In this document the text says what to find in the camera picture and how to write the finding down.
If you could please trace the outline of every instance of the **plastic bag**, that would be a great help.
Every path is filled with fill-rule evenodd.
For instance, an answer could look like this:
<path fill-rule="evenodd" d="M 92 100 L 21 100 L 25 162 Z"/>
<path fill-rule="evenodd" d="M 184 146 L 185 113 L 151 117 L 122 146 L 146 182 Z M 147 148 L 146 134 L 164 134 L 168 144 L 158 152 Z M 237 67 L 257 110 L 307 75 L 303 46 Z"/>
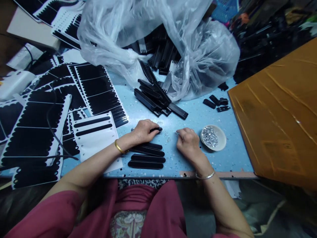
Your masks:
<path fill-rule="evenodd" d="M 89 0 L 78 29 L 81 55 L 94 65 L 105 65 L 132 87 L 145 79 L 132 49 L 122 49 L 147 36 L 160 24 L 182 56 L 172 79 L 172 101 L 191 100 L 211 92 L 233 76 L 240 50 L 219 22 L 201 22 L 212 0 Z"/>

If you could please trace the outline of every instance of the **bowl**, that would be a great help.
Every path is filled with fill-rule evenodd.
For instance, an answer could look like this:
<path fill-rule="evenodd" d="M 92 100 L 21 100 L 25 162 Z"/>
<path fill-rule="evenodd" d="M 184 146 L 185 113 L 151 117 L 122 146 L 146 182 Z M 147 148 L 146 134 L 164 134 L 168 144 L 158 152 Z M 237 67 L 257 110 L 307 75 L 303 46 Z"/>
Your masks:
<path fill-rule="evenodd" d="M 218 139 L 218 144 L 215 147 L 207 146 L 204 139 L 202 138 L 202 131 L 206 127 L 212 127 L 214 129 L 214 133 Z M 223 130 L 221 130 L 219 127 L 217 127 L 215 125 L 207 125 L 204 128 L 201 130 L 201 133 L 200 133 L 200 139 L 201 139 L 202 143 L 204 143 L 204 145 L 207 146 L 211 150 L 214 150 L 214 151 L 222 150 L 226 146 L 226 143 L 227 143 L 227 138 L 226 138 L 226 135 L 223 132 Z"/>

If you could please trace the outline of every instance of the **red top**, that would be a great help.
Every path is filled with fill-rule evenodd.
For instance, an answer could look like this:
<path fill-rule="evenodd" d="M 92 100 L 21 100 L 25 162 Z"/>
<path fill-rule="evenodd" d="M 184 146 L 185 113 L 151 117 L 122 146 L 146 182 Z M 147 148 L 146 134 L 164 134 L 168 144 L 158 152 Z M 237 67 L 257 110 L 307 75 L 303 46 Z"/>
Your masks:
<path fill-rule="evenodd" d="M 186 237 L 184 211 L 173 180 L 162 188 L 132 185 L 118 191 L 117 179 L 106 185 L 105 201 L 74 228 L 82 204 L 78 193 L 63 191 L 39 203 L 5 238 L 110 238 L 110 220 L 119 211 L 147 210 L 141 238 Z M 238 238 L 216 234 L 214 238 Z"/>

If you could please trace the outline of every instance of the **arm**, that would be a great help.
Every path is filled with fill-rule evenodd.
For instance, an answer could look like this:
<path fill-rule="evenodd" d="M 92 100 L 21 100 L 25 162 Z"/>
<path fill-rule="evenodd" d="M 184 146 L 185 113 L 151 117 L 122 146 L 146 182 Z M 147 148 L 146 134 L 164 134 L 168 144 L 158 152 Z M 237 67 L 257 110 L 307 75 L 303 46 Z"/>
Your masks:
<path fill-rule="evenodd" d="M 191 162 L 201 177 L 207 177 L 214 171 L 206 155 L 199 148 L 199 136 L 193 129 L 184 128 L 177 131 L 179 138 L 177 148 Z M 230 197 L 217 174 L 203 180 L 205 193 L 209 198 L 217 220 L 217 232 L 235 234 L 241 238 L 254 237 L 242 212 Z"/>
<path fill-rule="evenodd" d="M 127 151 L 138 144 L 150 142 L 159 132 L 154 130 L 150 133 L 150 130 L 157 127 L 159 125 L 149 119 L 139 121 L 132 132 L 117 140 L 117 145 L 123 151 Z M 112 143 L 68 172 L 48 191 L 41 201 L 55 193 L 66 190 L 76 191 L 80 198 L 84 200 L 89 188 L 120 154 L 115 143 Z"/>

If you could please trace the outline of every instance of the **speckled table surface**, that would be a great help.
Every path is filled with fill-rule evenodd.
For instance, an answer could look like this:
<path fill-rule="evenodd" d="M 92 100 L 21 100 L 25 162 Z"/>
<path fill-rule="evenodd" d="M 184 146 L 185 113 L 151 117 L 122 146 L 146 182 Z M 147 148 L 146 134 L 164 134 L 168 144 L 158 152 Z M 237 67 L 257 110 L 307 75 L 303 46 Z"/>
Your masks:
<path fill-rule="evenodd" d="M 134 96 L 133 89 L 120 76 L 109 72 L 115 85 L 118 95 L 123 102 L 128 115 L 129 123 L 117 129 L 119 137 L 130 132 L 139 120 L 151 119 L 158 123 L 163 131 L 158 134 L 153 143 L 163 146 L 166 162 L 161 170 L 133 169 L 128 167 L 133 152 L 127 153 L 123 157 L 123 167 L 105 174 L 106 177 L 128 177 L 128 178 L 190 178 L 194 175 L 193 167 L 178 152 L 176 148 L 177 134 L 176 130 L 184 127 L 194 129 L 199 134 L 206 125 L 216 125 L 220 127 L 226 137 L 226 147 L 221 151 L 212 152 L 201 143 L 203 152 L 207 155 L 210 163 L 220 177 L 223 178 L 254 178 L 254 171 L 246 151 L 240 129 L 232 109 L 218 113 L 202 102 L 210 94 L 191 101 L 179 102 L 178 106 L 188 112 L 186 120 L 182 120 L 175 114 L 168 117 L 161 115 L 159 118 L 152 114 L 143 104 Z M 155 73 L 158 80 L 164 81 L 165 76 Z M 227 81 L 229 88 L 235 86 L 233 79 Z M 229 99 L 227 91 L 221 91 L 219 88 L 212 92 L 217 98 L 225 97 Z M 74 168 L 79 162 L 66 159 L 64 160 L 62 175 Z"/>

